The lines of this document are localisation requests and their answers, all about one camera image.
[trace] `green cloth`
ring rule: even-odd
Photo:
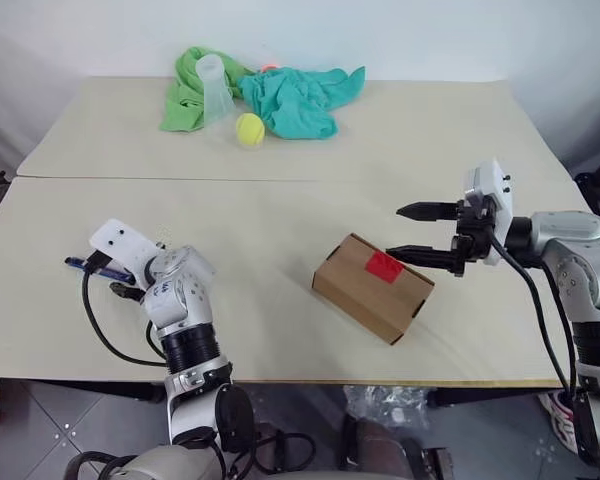
[[[329,138],[338,127],[327,112],[356,98],[364,77],[364,67],[351,75],[339,68],[328,72],[277,68],[242,77],[238,85],[244,101],[279,137]]]
[[[202,47],[192,47],[176,61],[176,79],[167,91],[165,114],[161,130],[191,132],[203,126],[204,87],[196,73],[196,63],[208,53],[222,58],[224,74],[231,94],[242,98],[238,81],[253,72],[224,53]]]

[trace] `floor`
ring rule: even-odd
[[[337,386],[245,385],[258,419],[318,443],[312,469],[334,468],[344,414]],[[596,472],[563,448],[534,397],[429,409],[429,428],[402,431],[425,447],[447,447],[456,480],[565,480]],[[33,381],[0,387],[0,480],[62,478],[71,457],[86,450],[140,453],[168,441],[164,403],[90,393]],[[85,465],[81,480],[96,480]]]

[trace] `yellow object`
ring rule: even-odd
[[[264,123],[255,113],[243,113],[236,122],[236,134],[243,145],[260,145],[264,139]]]

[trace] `pen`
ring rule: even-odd
[[[67,257],[64,259],[64,263],[66,263],[70,267],[79,268],[80,270],[84,270],[84,262],[84,259],[78,257]],[[95,274],[100,275],[102,277],[110,278],[112,280],[117,280],[119,282],[128,283],[129,285],[134,285],[136,283],[136,279],[133,278],[132,274],[120,272],[112,268],[101,268],[97,270]]]

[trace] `tabletop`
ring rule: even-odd
[[[289,141],[268,134],[260,149],[201,130],[160,131],[168,78],[86,80],[18,175],[215,180],[381,180],[393,175],[460,178],[497,157],[512,175],[569,181],[506,82],[369,81],[334,110],[339,133]]]
[[[419,269],[436,286],[394,346],[311,290],[314,270],[350,232],[380,248],[448,248],[453,223],[394,212],[460,198],[462,177],[439,175],[470,166],[454,161],[414,157],[410,174],[393,176],[379,162],[366,182],[16,178],[0,206],[0,377],[163,379],[164,369],[128,364],[99,343],[80,301],[80,274],[63,263],[88,255],[91,234],[115,217],[169,246],[191,244],[214,264],[214,324],[236,380],[557,386],[526,286],[505,264],[471,264],[464,278]],[[517,215],[586,208],[564,175],[535,176],[503,162],[509,166],[519,173]],[[549,290],[540,272],[533,275],[566,368]],[[108,283],[91,282],[103,330],[123,352],[153,359],[142,308],[115,297]]]

